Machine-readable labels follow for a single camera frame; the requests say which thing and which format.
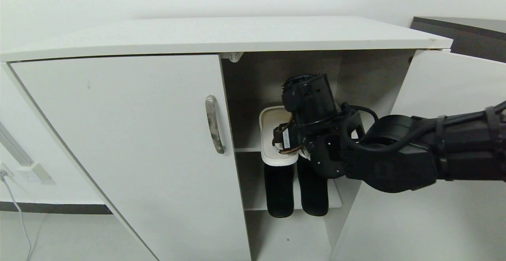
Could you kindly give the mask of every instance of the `power outlet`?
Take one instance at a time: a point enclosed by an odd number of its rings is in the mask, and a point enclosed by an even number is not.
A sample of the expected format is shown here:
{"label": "power outlet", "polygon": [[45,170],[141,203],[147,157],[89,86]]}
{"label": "power outlet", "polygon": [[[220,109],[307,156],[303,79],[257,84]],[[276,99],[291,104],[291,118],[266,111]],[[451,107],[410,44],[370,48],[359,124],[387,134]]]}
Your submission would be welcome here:
{"label": "power outlet", "polygon": [[51,176],[38,163],[33,163],[30,167],[18,167],[16,171],[28,182],[44,183],[52,180]]}
{"label": "power outlet", "polygon": [[14,177],[14,173],[11,171],[11,169],[8,169],[7,168],[7,165],[5,165],[4,163],[0,162],[0,169],[2,170],[5,170],[5,172],[7,172],[7,175],[9,177]]}

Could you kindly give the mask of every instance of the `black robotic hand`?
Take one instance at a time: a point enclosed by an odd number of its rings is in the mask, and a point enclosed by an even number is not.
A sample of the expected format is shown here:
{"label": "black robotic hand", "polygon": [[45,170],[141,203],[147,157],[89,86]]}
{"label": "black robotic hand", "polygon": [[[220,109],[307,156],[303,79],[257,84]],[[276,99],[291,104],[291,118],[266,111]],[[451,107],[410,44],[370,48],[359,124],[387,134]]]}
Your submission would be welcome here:
{"label": "black robotic hand", "polygon": [[[282,99],[293,114],[293,135],[323,178],[347,176],[388,193],[438,179],[506,181],[506,101],[449,117],[378,119],[368,108],[337,106],[326,75],[288,79]],[[357,111],[374,117],[367,133]]]}

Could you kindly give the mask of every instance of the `cabinet top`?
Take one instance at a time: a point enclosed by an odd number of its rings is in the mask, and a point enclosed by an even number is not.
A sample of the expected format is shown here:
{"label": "cabinet top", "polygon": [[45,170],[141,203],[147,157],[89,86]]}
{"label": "cabinet top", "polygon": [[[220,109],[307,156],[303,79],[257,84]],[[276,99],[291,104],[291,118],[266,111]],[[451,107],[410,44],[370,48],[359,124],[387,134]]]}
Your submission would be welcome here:
{"label": "cabinet top", "polygon": [[354,16],[141,19],[65,34],[0,61],[248,51],[443,49],[452,39]]}

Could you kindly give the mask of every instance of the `open cabinet door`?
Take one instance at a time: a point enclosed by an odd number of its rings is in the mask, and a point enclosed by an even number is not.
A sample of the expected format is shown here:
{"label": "open cabinet door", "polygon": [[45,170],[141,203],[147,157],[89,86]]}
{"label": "open cabinet door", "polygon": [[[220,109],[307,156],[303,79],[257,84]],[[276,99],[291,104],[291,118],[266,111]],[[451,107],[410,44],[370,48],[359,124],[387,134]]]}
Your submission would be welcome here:
{"label": "open cabinet door", "polygon": [[506,100],[506,63],[418,50],[392,114],[437,117],[482,111]]}
{"label": "open cabinet door", "polygon": [[11,70],[157,259],[251,259],[218,55],[17,62]]}
{"label": "open cabinet door", "polygon": [[[506,100],[506,64],[441,51],[414,55],[392,113],[437,117]],[[388,194],[362,182],[332,260],[504,260],[506,183],[437,181]]]}

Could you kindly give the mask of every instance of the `floor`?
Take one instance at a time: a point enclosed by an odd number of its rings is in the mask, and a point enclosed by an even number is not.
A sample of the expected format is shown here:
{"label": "floor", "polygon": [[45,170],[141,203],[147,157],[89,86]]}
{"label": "floor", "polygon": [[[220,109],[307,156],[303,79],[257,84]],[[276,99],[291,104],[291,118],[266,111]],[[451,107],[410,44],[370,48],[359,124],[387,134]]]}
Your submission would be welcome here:
{"label": "floor", "polygon": [[[156,261],[113,215],[24,213],[35,243],[30,261]],[[0,212],[0,261],[24,261],[28,242],[17,212]]]}

